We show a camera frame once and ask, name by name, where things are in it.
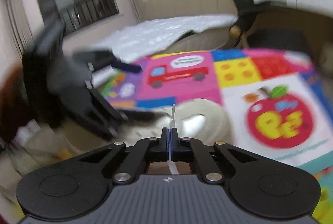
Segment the white shoelace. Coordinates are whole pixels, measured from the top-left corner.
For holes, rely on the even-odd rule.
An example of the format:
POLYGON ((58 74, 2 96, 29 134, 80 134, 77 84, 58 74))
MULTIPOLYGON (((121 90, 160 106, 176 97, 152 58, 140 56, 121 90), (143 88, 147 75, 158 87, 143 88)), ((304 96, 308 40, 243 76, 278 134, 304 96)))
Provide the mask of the white shoelace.
POLYGON ((179 175, 179 171, 175 162, 173 161, 173 129, 175 128, 175 104, 171 108, 171 119, 168 128, 168 167, 172 175, 179 175))

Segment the beige suede sneaker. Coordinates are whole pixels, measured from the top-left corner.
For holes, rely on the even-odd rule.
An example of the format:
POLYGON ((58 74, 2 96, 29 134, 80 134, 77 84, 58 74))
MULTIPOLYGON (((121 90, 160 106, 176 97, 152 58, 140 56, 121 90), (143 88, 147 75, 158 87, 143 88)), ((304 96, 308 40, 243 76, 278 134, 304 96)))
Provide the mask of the beige suede sneaker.
MULTIPOLYGON (((171 106, 149 111, 161 111, 166 116, 154 121, 133 121, 120 126, 116 142, 133 146, 138 140, 149 137, 161 137, 162 129, 169 127, 171 106)), ((227 111, 219 104, 207 99, 193 99, 175 106, 175 127, 179 137, 201 140, 212 146, 217 141, 233 142, 232 126, 227 111)))

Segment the white fluffy blanket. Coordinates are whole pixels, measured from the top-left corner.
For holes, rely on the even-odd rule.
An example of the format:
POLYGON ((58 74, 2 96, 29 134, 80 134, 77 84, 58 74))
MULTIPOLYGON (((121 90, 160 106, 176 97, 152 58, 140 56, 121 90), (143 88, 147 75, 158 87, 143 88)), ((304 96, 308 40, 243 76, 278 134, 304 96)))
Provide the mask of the white fluffy blanket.
POLYGON ((204 14, 144 21, 93 44, 90 51, 112 51, 125 62, 164 52, 189 36, 197 36, 210 29, 229 29, 238 16, 233 14, 204 14))

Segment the colourful cartoon play mat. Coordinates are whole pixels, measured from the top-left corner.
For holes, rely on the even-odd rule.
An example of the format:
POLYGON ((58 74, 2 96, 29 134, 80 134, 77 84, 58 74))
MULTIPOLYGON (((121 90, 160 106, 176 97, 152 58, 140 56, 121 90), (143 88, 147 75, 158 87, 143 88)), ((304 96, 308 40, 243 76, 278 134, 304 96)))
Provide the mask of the colourful cartoon play mat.
POLYGON ((309 57, 272 49, 159 54, 138 61, 140 74, 114 71, 103 97, 121 109, 157 109, 201 98, 221 105, 231 144, 314 175, 321 197, 313 213, 332 223, 332 104, 309 57))

